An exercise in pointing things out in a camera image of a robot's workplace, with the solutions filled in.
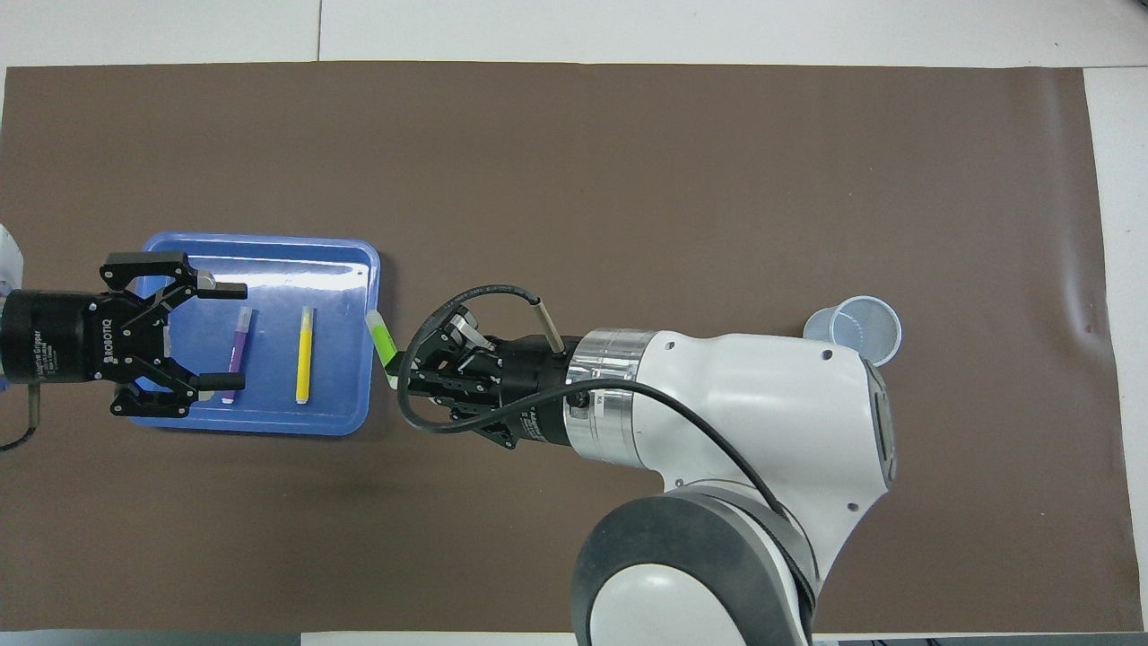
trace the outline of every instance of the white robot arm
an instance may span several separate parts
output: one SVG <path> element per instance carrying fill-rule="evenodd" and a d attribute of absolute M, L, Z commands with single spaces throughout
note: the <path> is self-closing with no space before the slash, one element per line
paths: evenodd
<path fill-rule="evenodd" d="M 526 298 L 545 335 L 480 335 L 463 302 L 487 293 Z M 584 646 L 808 645 L 833 560 L 894 477 L 881 375 L 823 342 L 563 338 L 537 296 L 491 285 L 433 313 L 387 372 L 416 428 L 567 444 L 661 474 L 665 493 L 612 512 L 579 555 L 572 623 Z M 411 395 L 452 422 L 421 419 Z"/>

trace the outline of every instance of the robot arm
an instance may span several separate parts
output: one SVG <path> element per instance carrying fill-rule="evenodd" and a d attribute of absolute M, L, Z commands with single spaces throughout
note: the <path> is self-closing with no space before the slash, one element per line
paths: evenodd
<path fill-rule="evenodd" d="M 783 337 L 595 330 L 506 342 L 459 294 L 387 366 L 416 428 L 473 430 L 658 472 L 661 496 L 611 513 L 579 557 L 588 644 L 808 644 L 817 593 L 895 457 L 884 382 L 852 350 Z M 452 422 L 413 413 L 418 396 Z"/>
<path fill-rule="evenodd" d="M 22 275 L 23 256 L 0 226 L 0 379 L 28 384 L 31 402 L 40 384 L 106 380 L 116 384 L 113 415 L 186 418 L 192 404 L 214 391 L 243 389 L 241 374 L 195 375 L 171 358 L 172 309 L 193 296 L 247 297 L 246 285 L 217 282 L 193 267 L 187 254 L 110 254 L 100 267 L 108 286 L 102 293 L 23 289 Z M 129 286 L 142 275 L 170 282 L 141 297 Z M 145 389 L 144 379 L 163 390 Z"/>

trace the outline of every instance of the plastic cup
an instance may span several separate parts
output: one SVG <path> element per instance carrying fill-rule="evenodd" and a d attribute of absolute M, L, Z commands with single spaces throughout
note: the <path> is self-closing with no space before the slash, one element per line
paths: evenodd
<path fill-rule="evenodd" d="M 813 312 L 801 336 L 853 349 L 861 359 L 884 366 L 901 348 L 901 319 L 878 297 L 853 296 Z"/>

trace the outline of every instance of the blue tray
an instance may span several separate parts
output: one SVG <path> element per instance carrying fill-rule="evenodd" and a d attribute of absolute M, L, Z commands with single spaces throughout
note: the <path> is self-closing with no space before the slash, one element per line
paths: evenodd
<path fill-rule="evenodd" d="M 166 231 L 144 250 L 181 250 L 216 280 L 246 282 L 248 297 L 191 298 L 170 316 L 171 356 L 192 373 L 226 373 L 235 320 L 255 308 L 235 404 L 217 394 L 181 420 L 133 418 L 145 427 L 251 434 L 346 436 L 366 420 L 374 359 L 363 322 L 379 302 L 379 252 L 362 240 Z M 141 278 L 137 293 L 155 293 L 164 277 Z M 316 308 L 311 399 L 295 404 L 298 326 L 303 305 Z M 146 388 L 155 390 L 153 384 Z"/>

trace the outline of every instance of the brown mat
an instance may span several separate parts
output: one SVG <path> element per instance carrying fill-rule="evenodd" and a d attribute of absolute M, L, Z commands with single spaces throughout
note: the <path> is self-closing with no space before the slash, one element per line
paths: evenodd
<path fill-rule="evenodd" d="M 817 630 L 1141 628 L 1079 70 L 45 68 L 6 95 L 30 287 L 98 289 L 108 251 L 192 228 L 371 241 L 403 344 L 486 281 L 566 334 L 796 335 L 881 295 L 900 480 Z M 568 630 L 582 540 L 659 478 L 418 435 L 379 375 L 339 442 L 146 430 L 106 384 L 46 389 L 0 459 L 0 628 Z"/>

